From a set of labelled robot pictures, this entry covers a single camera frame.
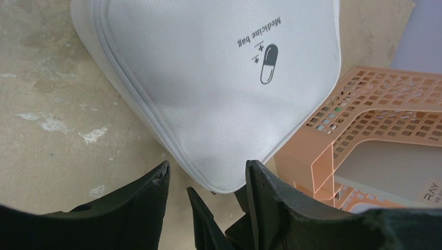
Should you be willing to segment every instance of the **concrete floor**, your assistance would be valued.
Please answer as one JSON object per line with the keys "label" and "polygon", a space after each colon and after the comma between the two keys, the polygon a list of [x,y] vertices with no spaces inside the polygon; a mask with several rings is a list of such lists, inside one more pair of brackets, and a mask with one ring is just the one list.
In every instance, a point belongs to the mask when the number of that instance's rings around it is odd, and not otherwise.
{"label": "concrete floor", "polygon": [[[69,2],[0,0],[0,203],[68,211],[169,160],[160,249],[194,249],[185,188],[199,192],[223,230],[242,216],[234,196],[198,186],[146,132],[78,39]],[[413,6],[341,1],[342,73],[388,67]]]}

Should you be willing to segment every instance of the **capsule logo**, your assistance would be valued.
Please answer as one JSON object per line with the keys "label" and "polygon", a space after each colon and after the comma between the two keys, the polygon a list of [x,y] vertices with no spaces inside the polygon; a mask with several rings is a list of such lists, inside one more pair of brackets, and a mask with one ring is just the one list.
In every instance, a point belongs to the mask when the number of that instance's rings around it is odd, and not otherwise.
{"label": "capsule logo", "polygon": [[264,53],[263,67],[261,70],[261,83],[268,84],[273,79],[276,59],[278,59],[278,47],[275,44],[267,46]]}

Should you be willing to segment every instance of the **orange plastic basket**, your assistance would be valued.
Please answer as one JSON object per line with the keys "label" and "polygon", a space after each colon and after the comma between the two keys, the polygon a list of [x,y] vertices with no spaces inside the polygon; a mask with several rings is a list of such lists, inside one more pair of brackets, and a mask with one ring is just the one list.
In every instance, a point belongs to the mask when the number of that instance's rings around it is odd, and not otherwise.
{"label": "orange plastic basket", "polygon": [[[279,176],[315,199],[341,208],[345,201],[337,202],[336,196],[342,185],[334,182],[334,172],[359,143],[442,146],[441,110],[442,75],[355,67],[275,155]],[[376,203],[368,198],[360,201]]]}

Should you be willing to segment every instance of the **black plastic part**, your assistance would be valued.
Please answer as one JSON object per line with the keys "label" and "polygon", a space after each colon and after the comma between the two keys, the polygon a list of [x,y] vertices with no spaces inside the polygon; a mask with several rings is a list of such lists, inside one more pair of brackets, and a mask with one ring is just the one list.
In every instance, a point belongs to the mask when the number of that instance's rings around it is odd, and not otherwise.
{"label": "black plastic part", "polygon": [[[257,160],[247,162],[246,183],[250,212],[226,230],[235,249],[442,249],[442,209],[354,215],[304,195]],[[201,234],[196,230],[195,240]]]}
{"label": "black plastic part", "polygon": [[188,187],[187,193],[193,211],[193,232],[197,250],[233,250],[234,248],[224,237],[212,213],[196,191]]}
{"label": "black plastic part", "polygon": [[32,215],[0,206],[0,249],[158,249],[170,166],[70,212]]}
{"label": "black plastic part", "polygon": [[247,187],[243,186],[235,192],[236,200],[244,213],[249,212],[249,198],[247,197]]}

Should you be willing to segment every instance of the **minus sign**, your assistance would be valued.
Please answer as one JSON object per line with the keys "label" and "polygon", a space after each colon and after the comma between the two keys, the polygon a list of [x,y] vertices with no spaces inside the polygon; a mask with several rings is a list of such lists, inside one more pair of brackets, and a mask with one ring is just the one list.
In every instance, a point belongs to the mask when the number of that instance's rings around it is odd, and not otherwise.
{"label": "minus sign", "polygon": [[260,45],[260,44],[262,44],[264,41],[261,41],[261,43],[259,43],[259,44],[257,44],[257,45],[255,45],[255,47],[254,48],[256,48],[258,45]]}

